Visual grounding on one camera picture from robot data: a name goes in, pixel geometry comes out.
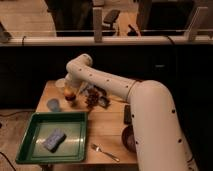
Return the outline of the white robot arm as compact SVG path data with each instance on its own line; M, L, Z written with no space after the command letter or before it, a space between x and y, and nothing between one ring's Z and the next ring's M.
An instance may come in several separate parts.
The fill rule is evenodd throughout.
M130 104L140 171L199 171L178 120L169 89L154 80L136 81L92 67L82 54L66 65L67 81L74 87L91 83Z

